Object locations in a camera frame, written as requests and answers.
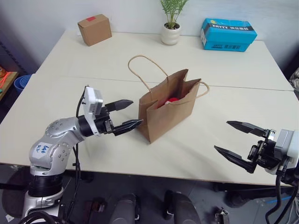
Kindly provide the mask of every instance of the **white pot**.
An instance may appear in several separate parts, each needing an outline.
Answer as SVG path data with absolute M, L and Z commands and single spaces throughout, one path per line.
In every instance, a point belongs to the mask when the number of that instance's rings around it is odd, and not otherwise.
M 161 40 L 167 45 L 173 45 L 178 42 L 179 36 L 181 34 L 181 26 L 177 29 L 168 29 L 164 24 L 161 32 Z

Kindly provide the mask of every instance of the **cable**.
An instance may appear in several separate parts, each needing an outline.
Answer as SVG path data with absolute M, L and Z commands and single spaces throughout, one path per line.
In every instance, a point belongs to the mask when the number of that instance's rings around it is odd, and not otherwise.
M 30 224 L 38 219 L 44 219 L 49 224 L 56 224 L 54 218 L 44 211 L 35 211 L 24 217 L 18 224 Z
M 282 218 L 285 216 L 286 212 L 287 212 L 288 209 L 290 208 L 290 205 L 292 204 L 292 208 L 291 208 L 291 212 L 290 212 L 290 216 L 289 216 L 289 220 L 290 220 L 290 218 L 291 218 L 291 213 L 292 213 L 292 209 L 293 209 L 293 207 L 294 207 L 294 203 L 293 203 L 293 202 L 294 202 L 294 199 L 295 199 L 295 197 L 296 197 L 296 195 L 297 195 L 297 192 L 298 192 L 298 186 L 296 186 L 296 187 L 294 188 L 294 191 L 293 191 L 293 193 L 292 193 L 292 196 L 291 196 L 290 200 L 288 201 L 288 203 L 286 204 L 284 210 L 281 212 L 280 216 L 278 217 L 278 219 L 276 220 L 276 222 L 275 222 L 274 224 L 278 224 L 278 223 L 282 220 Z
M 76 109 L 76 117 L 77 118 L 79 116 L 80 106 L 81 106 L 82 101 L 84 99 L 84 94 L 85 94 L 85 88 L 84 88 L 84 91 L 83 91 L 83 93 L 80 97 L 80 100 L 78 102 L 78 105 L 77 105 L 77 109 Z M 80 182 L 80 179 L 81 179 L 81 168 L 80 168 L 80 162 L 79 162 L 79 147 L 78 147 L 78 144 L 76 144 L 76 148 L 73 147 L 73 151 L 74 151 L 75 158 L 76 158 L 75 163 L 73 164 L 75 166 L 75 192 L 73 194 L 70 206 L 69 206 L 69 208 L 67 210 L 67 213 L 66 213 L 66 221 L 70 220 L 71 214 L 74 210 L 75 203 L 76 203 L 76 196 L 77 196 L 78 189 L 79 189 L 79 182 Z
M 298 198 L 295 198 L 294 204 L 295 204 L 296 215 L 298 218 L 295 220 L 295 222 L 293 222 L 293 224 L 298 224 L 299 222 L 299 199 Z
M 280 208 L 280 206 L 281 206 L 280 181 L 281 181 L 281 176 L 278 175 L 276 177 L 276 184 L 275 184 L 275 186 L 276 186 L 276 198 L 277 198 L 277 202 L 276 202 L 276 205 L 271 210 L 269 210 L 266 213 L 266 215 L 265 215 L 267 224 L 270 224 L 270 222 L 269 222 L 269 215 L 271 215 L 272 213 L 274 213 L 275 211 L 277 211 Z
M 297 198 L 295 198 L 295 200 L 294 200 L 293 203 L 292 203 L 292 207 L 291 207 L 291 210 L 290 210 L 289 218 L 288 218 L 288 221 L 287 221 L 286 224 L 289 224 L 289 223 L 290 223 L 291 216 L 292 216 L 292 211 L 293 211 L 293 208 L 294 208 L 294 205 L 296 204 L 296 202 L 297 202 Z

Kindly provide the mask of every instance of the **cardboard box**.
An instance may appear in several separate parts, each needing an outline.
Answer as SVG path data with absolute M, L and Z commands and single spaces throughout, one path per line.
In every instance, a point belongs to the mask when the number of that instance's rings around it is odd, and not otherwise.
M 109 19 L 102 14 L 82 20 L 78 22 L 78 26 L 83 40 L 88 46 L 112 36 Z
M 205 50 L 246 51 L 257 34 L 247 21 L 205 19 L 200 38 Z

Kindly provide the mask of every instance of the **blue bucket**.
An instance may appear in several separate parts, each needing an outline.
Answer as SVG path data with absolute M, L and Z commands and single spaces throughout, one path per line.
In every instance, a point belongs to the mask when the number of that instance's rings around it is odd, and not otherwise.
M 31 75 L 25 75 L 25 76 L 18 77 L 14 81 L 14 86 L 18 93 L 21 93 L 23 91 L 23 89 L 27 85 L 30 77 L 31 77 Z

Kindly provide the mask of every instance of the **white table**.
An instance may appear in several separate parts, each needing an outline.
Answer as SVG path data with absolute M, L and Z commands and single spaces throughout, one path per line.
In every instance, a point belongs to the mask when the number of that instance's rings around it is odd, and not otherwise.
M 254 41 L 246 52 L 208 51 L 197 36 L 181 36 L 178 44 L 167 46 L 160 35 L 113 33 L 88 47 L 76 32 L 66 31 L 37 74 L 140 81 L 127 68 L 128 60 L 138 54 L 152 58 L 169 74 L 187 68 L 188 80 L 202 78 L 210 86 L 292 91 L 264 42 Z M 132 68 L 146 82 L 165 79 L 145 59 L 133 61 Z
M 138 117 L 138 99 L 146 88 L 140 82 L 95 78 L 33 75 L 0 125 L 0 162 L 29 165 L 28 152 L 47 125 L 73 116 L 86 84 L 101 90 L 104 101 L 122 98 L 135 103 L 112 112 L 117 125 Z M 241 133 L 227 120 L 250 122 L 264 128 L 299 129 L 299 103 L 291 91 L 211 87 L 199 98 L 193 113 L 152 144 L 137 130 L 114 137 L 89 137 L 81 143 L 82 170 L 166 176 L 217 182 L 274 184 L 275 176 L 257 167 L 254 174 L 227 161 L 214 145 L 246 158 L 260 139 Z M 71 155 L 67 168 L 73 169 Z

